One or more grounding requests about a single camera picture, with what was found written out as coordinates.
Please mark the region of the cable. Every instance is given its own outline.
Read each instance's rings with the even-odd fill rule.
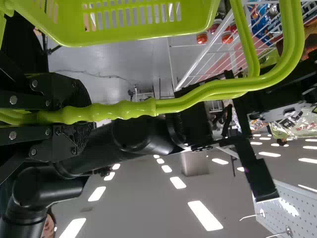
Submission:
[[[93,77],[97,77],[97,78],[119,78],[121,80],[124,80],[124,81],[128,82],[130,85],[134,85],[128,79],[122,78],[122,77],[120,77],[118,75],[101,75],[100,72],[92,74],[92,73],[89,73],[89,72],[87,72],[85,70],[84,71],[79,71],[79,70],[67,70],[67,69],[56,70],[53,73],[58,73],[58,72],[82,73],[84,75],[93,76]]]

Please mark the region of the orange object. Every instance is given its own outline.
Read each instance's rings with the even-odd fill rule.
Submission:
[[[235,22],[232,22],[230,24],[230,31],[232,34],[238,34],[237,26]]]
[[[233,42],[233,36],[231,35],[230,26],[226,28],[226,30],[222,34],[222,43],[223,44],[231,44]]]
[[[213,25],[207,31],[209,31],[213,35],[221,23],[222,19],[215,19],[213,21]]]
[[[207,32],[204,32],[204,33],[201,33],[201,34],[198,34],[198,35],[197,35],[197,43],[198,43],[199,45],[205,44],[205,43],[207,43],[207,41],[208,41]]]
[[[222,43],[224,44],[231,44],[233,42],[233,36],[231,34],[223,35],[222,36]]]

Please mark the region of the lime green metal tube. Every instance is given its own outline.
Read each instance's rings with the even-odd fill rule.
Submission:
[[[115,105],[92,104],[85,108],[65,107],[57,112],[40,111],[21,118],[0,110],[0,120],[9,124],[50,124],[55,122],[72,124],[77,121],[137,118],[141,115],[154,117],[159,114],[185,110],[201,101],[236,98],[248,91],[261,90],[280,82],[296,67],[304,49],[305,36],[300,1],[280,0],[284,50],[280,62],[270,72],[261,76],[258,76],[260,66],[254,64],[258,62],[258,59],[255,58],[251,35],[246,34],[249,32],[249,28],[240,0],[231,0],[231,4],[249,65],[248,78],[212,81],[177,99],[149,99],[141,103],[122,101]]]

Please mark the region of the pegboard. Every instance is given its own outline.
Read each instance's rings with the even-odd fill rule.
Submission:
[[[317,194],[274,180],[280,198],[255,203],[256,220],[273,234],[289,226],[294,238],[317,238]],[[287,234],[278,236],[290,238]]]

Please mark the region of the black metal bracket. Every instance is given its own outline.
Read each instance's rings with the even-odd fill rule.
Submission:
[[[0,90],[0,108],[50,110],[52,108],[52,99],[46,96]]]
[[[0,146],[49,139],[52,127],[45,125],[0,127]]]

